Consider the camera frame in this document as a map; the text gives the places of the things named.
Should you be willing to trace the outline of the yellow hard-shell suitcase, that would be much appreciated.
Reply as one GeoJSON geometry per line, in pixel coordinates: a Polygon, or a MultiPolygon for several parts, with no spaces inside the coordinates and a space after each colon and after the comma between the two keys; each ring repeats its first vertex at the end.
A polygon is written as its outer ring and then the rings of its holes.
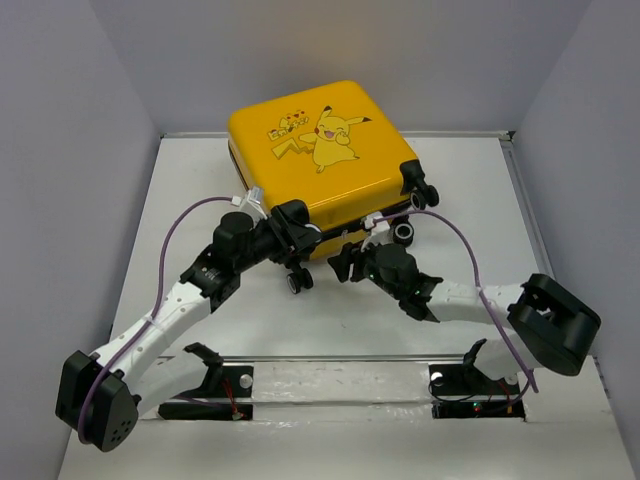
{"type": "Polygon", "coordinates": [[[271,210],[305,203],[324,234],[318,258],[364,239],[370,214],[404,214],[439,202],[418,155],[369,94],[342,80],[234,112],[228,148],[246,189],[271,210]]]}

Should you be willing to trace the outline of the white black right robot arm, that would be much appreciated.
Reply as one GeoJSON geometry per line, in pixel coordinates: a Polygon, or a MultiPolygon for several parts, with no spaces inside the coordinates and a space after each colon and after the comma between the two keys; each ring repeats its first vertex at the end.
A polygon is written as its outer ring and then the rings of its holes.
{"type": "Polygon", "coordinates": [[[368,280],[417,321],[487,324],[498,339],[481,339],[465,354],[462,384],[482,392],[496,380],[547,369],[580,373],[602,320],[548,275],[522,284],[481,287],[430,276],[398,244],[361,247],[347,243],[328,263],[340,282],[368,280]]]}

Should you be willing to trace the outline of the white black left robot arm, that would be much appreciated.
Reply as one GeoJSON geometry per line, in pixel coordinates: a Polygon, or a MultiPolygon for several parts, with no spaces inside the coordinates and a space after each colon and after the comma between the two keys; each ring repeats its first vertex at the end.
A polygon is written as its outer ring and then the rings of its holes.
{"type": "Polygon", "coordinates": [[[289,267],[309,258],[322,239],[306,204],[290,200],[260,220],[239,209],[224,214],[212,241],[151,311],[120,337],[63,363],[56,416],[78,440],[102,452],[119,446],[135,426],[144,400],[134,387],[186,331],[214,313],[240,287],[241,275],[269,260],[289,267]]]}

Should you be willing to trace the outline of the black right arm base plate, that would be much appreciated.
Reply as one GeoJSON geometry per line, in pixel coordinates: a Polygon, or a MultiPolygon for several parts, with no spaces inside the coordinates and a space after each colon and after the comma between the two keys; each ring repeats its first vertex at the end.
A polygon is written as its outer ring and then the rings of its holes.
{"type": "Polygon", "coordinates": [[[460,363],[429,367],[427,388],[434,419],[522,419],[524,389],[505,379],[491,380],[476,368],[477,356],[487,342],[475,342],[460,363]]]}

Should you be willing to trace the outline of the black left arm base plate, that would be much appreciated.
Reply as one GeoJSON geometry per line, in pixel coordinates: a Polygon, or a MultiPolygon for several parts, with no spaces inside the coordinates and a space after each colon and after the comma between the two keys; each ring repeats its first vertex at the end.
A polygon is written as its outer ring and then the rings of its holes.
{"type": "Polygon", "coordinates": [[[158,417],[183,421],[251,421],[254,366],[228,363],[218,352],[198,342],[187,345],[183,351],[198,358],[198,366],[205,367],[202,382],[160,404],[158,417]]]}

